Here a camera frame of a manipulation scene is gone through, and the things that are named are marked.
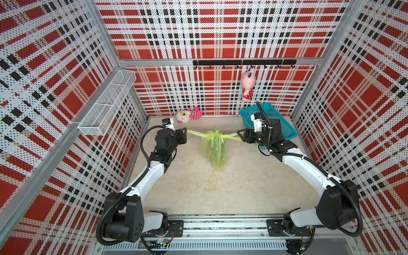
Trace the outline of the teal plastic basket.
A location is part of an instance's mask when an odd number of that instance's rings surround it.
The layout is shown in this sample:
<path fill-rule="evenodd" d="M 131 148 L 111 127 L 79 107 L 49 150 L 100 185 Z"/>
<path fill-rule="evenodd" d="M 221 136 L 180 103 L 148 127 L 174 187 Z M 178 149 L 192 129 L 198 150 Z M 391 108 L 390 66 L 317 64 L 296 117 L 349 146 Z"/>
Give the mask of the teal plastic basket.
<path fill-rule="evenodd" d="M 245 108 L 240 115 L 245 129 L 237 131 L 237 134 L 243 142 L 271 149 L 276 143 L 298 136 L 295 128 L 271 104 Z"/>

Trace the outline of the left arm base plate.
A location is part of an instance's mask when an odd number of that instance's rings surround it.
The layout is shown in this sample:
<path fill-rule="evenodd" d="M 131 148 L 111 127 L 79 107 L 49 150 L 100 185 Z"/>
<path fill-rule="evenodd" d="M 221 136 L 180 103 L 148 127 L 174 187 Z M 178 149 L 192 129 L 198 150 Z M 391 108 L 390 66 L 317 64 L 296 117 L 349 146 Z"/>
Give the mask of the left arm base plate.
<path fill-rule="evenodd" d="M 184 229 L 183 220 L 148 220 L 144 223 L 142 237 L 144 238 L 172 238 L 182 237 Z"/>

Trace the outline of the pink striped plush toy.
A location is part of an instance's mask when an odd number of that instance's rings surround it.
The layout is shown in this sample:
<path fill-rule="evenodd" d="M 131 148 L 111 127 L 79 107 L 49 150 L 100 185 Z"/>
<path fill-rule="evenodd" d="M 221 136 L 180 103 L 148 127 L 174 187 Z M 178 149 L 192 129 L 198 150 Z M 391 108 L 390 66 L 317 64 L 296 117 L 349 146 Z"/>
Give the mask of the pink striped plush toy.
<path fill-rule="evenodd" d="M 202 117 L 203 113 L 198 107 L 194 109 L 181 110 L 177 113 L 176 119 L 178 124 L 188 123 L 190 120 L 198 120 Z"/>

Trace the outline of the black hook rail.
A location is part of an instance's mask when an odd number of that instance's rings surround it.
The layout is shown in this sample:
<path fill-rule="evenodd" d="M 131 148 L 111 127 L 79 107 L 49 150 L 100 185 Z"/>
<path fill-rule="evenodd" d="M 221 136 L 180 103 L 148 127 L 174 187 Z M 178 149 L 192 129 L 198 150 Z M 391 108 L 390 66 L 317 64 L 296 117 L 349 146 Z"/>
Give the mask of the black hook rail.
<path fill-rule="evenodd" d="M 248 59 L 248 60 L 243 60 L 243 59 L 231 59 L 231 60 L 194 60 L 192 61 L 193 66 L 199 67 L 199 66 L 208 66 L 208 67 L 215 67 L 215 66 L 243 66 L 243 65 L 249 65 L 251 67 L 255 65 L 261 65 L 261 66 L 277 66 L 281 67 L 283 65 L 288 65 L 288 66 L 295 66 L 297 63 L 297 60 L 294 59 Z"/>

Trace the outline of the yellow-green plastic bag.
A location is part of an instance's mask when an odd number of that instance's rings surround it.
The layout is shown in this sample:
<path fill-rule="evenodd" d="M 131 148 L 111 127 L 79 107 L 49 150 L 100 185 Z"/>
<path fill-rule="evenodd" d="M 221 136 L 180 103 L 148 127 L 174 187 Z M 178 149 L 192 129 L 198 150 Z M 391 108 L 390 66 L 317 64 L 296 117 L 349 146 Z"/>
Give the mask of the yellow-green plastic bag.
<path fill-rule="evenodd" d="M 214 170 L 223 172 L 226 165 L 227 140 L 241 141 L 238 134 L 222 134 L 217 128 L 206 133 L 188 130 L 188 134 L 201 138 L 201 154 L 211 163 Z"/>

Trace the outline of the pink hanging plush toy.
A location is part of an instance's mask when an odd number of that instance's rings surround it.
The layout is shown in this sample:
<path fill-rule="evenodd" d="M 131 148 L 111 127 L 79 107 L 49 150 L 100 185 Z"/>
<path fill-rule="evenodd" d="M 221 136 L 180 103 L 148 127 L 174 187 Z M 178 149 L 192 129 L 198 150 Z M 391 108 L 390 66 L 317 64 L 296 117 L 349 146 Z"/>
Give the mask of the pink hanging plush toy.
<path fill-rule="evenodd" d="M 253 89 L 256 84 L 255 68 L 251 68 L 249 71 L 242 74 L 241 85 L 243 88 L 242 101 L 244 103 L 252 100 Z"/>

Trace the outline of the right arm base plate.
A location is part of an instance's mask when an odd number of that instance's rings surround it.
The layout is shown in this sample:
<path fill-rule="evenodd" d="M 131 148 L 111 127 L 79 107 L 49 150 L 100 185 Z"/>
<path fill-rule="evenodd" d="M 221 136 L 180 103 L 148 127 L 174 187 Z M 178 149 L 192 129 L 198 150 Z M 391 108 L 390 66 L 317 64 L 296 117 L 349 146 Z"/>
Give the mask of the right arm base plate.
<path fill-rule="evenodd" d="M 294 228 L 287 230 L 283 219 L 266 220 L 267 231 L 270 237 L 311 237 L 312 230 L 309 227 Z"/>

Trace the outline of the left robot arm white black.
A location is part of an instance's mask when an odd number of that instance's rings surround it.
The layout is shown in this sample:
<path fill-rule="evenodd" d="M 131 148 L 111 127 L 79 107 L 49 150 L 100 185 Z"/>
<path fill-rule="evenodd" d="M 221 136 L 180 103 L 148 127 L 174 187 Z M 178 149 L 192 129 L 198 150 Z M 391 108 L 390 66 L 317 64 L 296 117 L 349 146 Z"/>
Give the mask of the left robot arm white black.
<path fill-rule="evenodd" d="M 136 242 L 147 232 L 164 234 L 169 228 L 165 212 L 144 212 L 142 202 L 153 185 L 165 174 L 176 156 L 177 147 L 187 142 L 187 130 L 176 130 L 170 118 L 163 119 L 158 130 L 155 149 L 149 155 L 142 172 L 119 192 L 110 193 L 104 202 L 102 217 L 97 225 L 96 239 L 104 245 Z"/>

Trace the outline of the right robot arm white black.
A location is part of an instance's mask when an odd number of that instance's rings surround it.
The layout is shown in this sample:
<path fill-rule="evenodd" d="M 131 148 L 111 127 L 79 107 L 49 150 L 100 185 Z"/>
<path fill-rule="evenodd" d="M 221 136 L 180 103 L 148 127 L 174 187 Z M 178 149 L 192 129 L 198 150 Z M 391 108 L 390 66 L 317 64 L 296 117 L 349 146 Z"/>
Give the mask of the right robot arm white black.
<path fill-rule="evenodd" d="M 285 140 L 281 120 L 269 117 L 259 102 L 250 120 L 253 128 L 237 131 L 243 142 L 258 146 L 264 156 L 274 156 L 295 170 L 320 196 L 317 206 L 294 209 L 283 216 L 280 231 L 294 236 L 304 227 L 325 227 L 339 230 L 350 237 L 363 231 L 357 185 L 328 173 L 307 157 L 298 146 Z"/>

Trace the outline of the aluminium mounting rail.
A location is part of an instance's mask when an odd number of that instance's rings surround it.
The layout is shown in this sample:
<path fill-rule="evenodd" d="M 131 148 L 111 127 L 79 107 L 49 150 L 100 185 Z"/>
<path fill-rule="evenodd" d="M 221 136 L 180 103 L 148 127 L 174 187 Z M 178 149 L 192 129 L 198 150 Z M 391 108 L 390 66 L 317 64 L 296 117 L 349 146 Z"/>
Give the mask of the aluminium mounting rail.
<path fill-rule="evenodd" d="M 311 237 L 270 237 L 266 220 L 283 219 L 280 214 L 229 214 L 229 215 L 167 215 L 168 220 L 183 220 L 182 237 L 175 239 L 208 239 L 208 240 L 300 240 L 308 242 L 310 239 L 346 239 L 347 235 L 339 230 L 325 227 L 311 228 Z"/>

